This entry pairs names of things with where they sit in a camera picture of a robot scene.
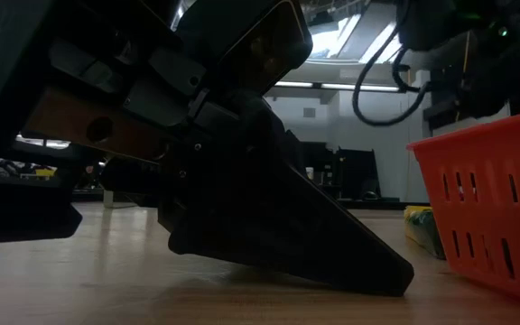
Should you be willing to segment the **orange plastic basket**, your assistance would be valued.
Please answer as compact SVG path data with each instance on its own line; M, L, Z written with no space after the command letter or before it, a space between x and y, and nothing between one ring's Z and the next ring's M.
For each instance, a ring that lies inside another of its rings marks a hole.
M520 115L408 145L450 268L520 298Z

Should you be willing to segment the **black background furniture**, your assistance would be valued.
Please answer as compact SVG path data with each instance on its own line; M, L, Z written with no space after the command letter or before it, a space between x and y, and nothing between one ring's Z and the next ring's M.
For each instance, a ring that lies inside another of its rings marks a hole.
M334 199L381 198L376 156L373 151L329 149L325 143L302 143L309 177Z

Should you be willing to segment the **long LED light bar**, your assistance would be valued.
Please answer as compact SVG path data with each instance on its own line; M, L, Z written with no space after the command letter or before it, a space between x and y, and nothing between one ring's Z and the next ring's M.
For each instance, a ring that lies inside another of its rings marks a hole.
M398 93L402 92L398 87L394 86L380 86L380 85L361 85L357 88L353 84L340 84L340 83L315 83L315 82L303 82L303 81L278 81L274 87L278 88L313 88L313 89L326 89L326 90L355 90L358 89L363 92L387 92L387 93Z

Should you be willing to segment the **black desk frame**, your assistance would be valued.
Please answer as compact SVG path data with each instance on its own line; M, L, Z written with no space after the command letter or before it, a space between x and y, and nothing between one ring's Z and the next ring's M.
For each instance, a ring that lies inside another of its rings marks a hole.
M456 104L461 77L462 70L453 66L431 71L430 83L434 86L430 93L431 104L422 112L431 132L468 117L458 110Z

